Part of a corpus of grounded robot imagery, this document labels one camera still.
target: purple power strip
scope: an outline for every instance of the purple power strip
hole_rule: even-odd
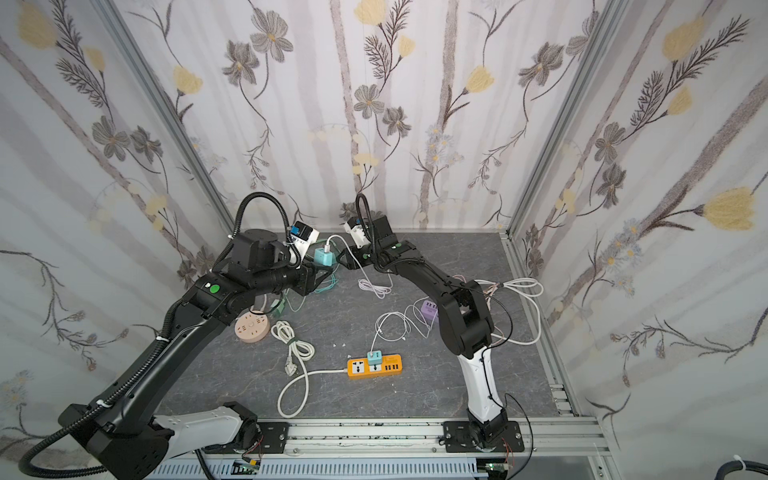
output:
[[[427,321],[437,320],[437,305],[431,300],[425,300],[420,310]]]

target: white power cord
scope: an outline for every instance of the white power cord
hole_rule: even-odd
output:
[[[344,245],[346,246],[346,249],[349,250],[350,256],[353,260],[355,260],[355,263],[357,263],[357,266],[360,267],[360,271],[362,272],[364,279],[361,278],[360,280],[357,280],[357,285],[360,287],[361,290],[365,290],[366,292],[374,292],[376,296],[380,299],[383,299],[386,295],[392,292],[392,287],[394,286],[394,283],[392,282],[392,275],[387,273],[387,276],[389,277],[389,286],[383,286],[383,285],[374,285],[373,282],[371,282],[371,279],[368,278],[368,274],[366,271],[362,268],[362,265],[360,262],[355,258],[354,255],[352,255],[352,249],[349,248],[349,244],[346,242],[346,239],[342,237],[341,235],[333,234],[330,237],[328,237],[328,240],[326,240],[326,247],[325,251],[329,252],[331,251],[331,239],[332,238],[339,238],[342,242],[344,242]]]
[[[311,343],[296,339],[296,334],[294,333],[293,328],[288,322],[284,320],[279,320],[277,323],[275,323],[272,326],[270,333],[272,333],[272,336],[278,339],[280,342],[283,342],[286,345],[288,345],[288,358],[286,358],[286,373],[289,376],[296,373],[296,364],[293,363],[294,355],[299,360],[301,369],[304,371],[304,374],[297,376],[295,379],[288,382],[288,384],[283,387],[283,391],[280,392],[280,395],[277,397],[277,411],[280,414],[280,416],[282,416],[284,419],[292,419],[296,415],[299,415],[299,413],[304,409],[304,405],[306,404],[306,398],[310,394],[310,378],[309,378],[310,375],[315,375],[317,373],[343,373],[343,372],[346,372],[346,369],[315,370],[314,372],[307,372],[304,362],[311,360],[312,357],[315,356],[315,347]],[[283,409],[280,407],[280,404],[283,401],[283,394],[285,394],[286,390],[288,390],[288,388],[291,385],[293,385],[294,383],[298,382],[301,379],[304,379],[304,400],[302,400],[301,405],[294,413],[287,415],[285,412],[283,412]]]
[[[522,296],[523,298],[525,298],[527,301],[531,302],[533,304],[533,307],[536,309],[536,324],[538,326],[538,332],[536,333],[536,337],[530,342],[519,342],[513,339],[509,339],[507,340],[507,342],[514,343],[515,345],[533,345],[534,343],[539,341],[539,339],[541,338],[541,311],[538,308],[538,303],[536,303],[535,298],[538,296],[541,296],[544,293],[544,286],[541,285],[541,283],[539,283],[538,280],[536,280],[535,278],[523,277],[515,280],[509,280],[508,282],[504,282],[502,284],[491,282],[488,280],[475,280],[475,282],[477,282],[479,285],[491,285],[491,288],[489,288],[487,292],[487,294],[490,296],[492,296],[494,292],[501,287],[507,290],[511,290],[517,293],[518,295]],[[539,287],[540,290],[538,292],[533,292],[533,293],[527,293],[527,292],[524,292],[523,290],[520,290],[520,289],[533,289],[535,287]],[[490,309],[491,299],[486,299],[486,302],[488,303],[488,308]],[[495,345],[498,345],[499,343],[503,343],[504,340],[506,339],[505,336],[498,335],[496,333],[492,333],[491,336],[497,339],[500,339],[500,341],[496,342]]]
[[[424,338],[429,337],[429,333],[432,331],[432,326],[435,324],[435,318],[432,319],[431,322],[427,323],[427,319],[424,318],[424,315],[422,315],[421,310],[419,310],[416,307],[416,304],[418,302],[421,302],[422,300],[428,300],[429,297],[425,296],[423,298],[420,298],[416,300],[414,303],[411,303],[406,307],[406,309],[402,312],[387,312],[383,313],[379,316],[379,318],[376,319],[375,328],[376,328],[376,334],[373,336],[373,342],[371,342],[371,350],[373,351],[373,346],[376,344],[376,338],[380,338],[384,340],[385,342],[397,342],[398,340],[405,339],[406,335],[411,333],[412,329],[416,329],[417,332],[419,332],[419,335],[421,335]],[[422,332],[418,325],[410,318],[408,317],[408,309],[413,309],[413,316],[416,318],[416,320],[424,325],[426,327],[426,333]],[[382,326],[384,325],[384,322],[391,316],[396,316],[402,320],[402,335],[396,339],[388,339],[382,334]]]

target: white cable tie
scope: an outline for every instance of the white cable tie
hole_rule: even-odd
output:
[[[741,469],[746,470],[746,463],[744,463],[744,460],[742,460],[741,457],[739,457],[738,455],[734,455],[733,459],[741,462]]]

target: black mounting plate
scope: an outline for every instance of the black mounting plate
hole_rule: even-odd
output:
[[[283,453],[286,448],[286,441],[288,440],[288,425],[288,422],[259,422],[259,428],[261,429],[261,434],[264,435],[264,440],[261,441],[259,448],[252,453],[255,455],[258,455],[259,451],[262,454]],[[242,453],[236,452],[233,444],[209,446],[204,451],[207,454]]]
[[[475,447],[469,433],[469,422],[443,422],[442,431],[447,453],[476,453],[481,451]],[[501,435],[496,437],[496,440],[488,447],[489,449],[492,447],[489,451],[506,455],[507,449],[504,447],[504,440],[507,441],[509,448],[514,453],[525,450],[520,425],[517,422],[507,422]]]

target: robotic arm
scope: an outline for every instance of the robotic arm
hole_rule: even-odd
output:
[[[275,203],[286,227],[287,245],[266,230],[240,232],[245,206],[255,197]],[[374,265],[405,277],[423,290],[439,311],[440,334],[458,356],[469,393],[468,414],[475,444],[489,445],[504,431],[507,414],[498,398],[490,364],[493,322],[484,293],[474,282],[461,282],[426,260],[409,241],[399,242],[386,217],[358,214],[349,230],[355,247],[339,262],[350,269]],[[296,222],[292,227],[280,203],[256,192],[243,200],[230,243],[213,270],[202,276],[168,311],[160,335],[117,381],[88,405],[72,404],[59,416],[64,426],[33,447],[19,461],[26,475],[67,478],[105,470],[118,480],[139,480],[163,460],[206,445],[248,449],[259,435],[257,416],[236,402],[190,415],[155,415],[170,387],[197,354],[223,332],[254,299],[292,289],[306,296],[332,272],[303,259],[317,230]],[[32,459],[66,435],[88,450],[104,467],[55,471],[34,466]]]

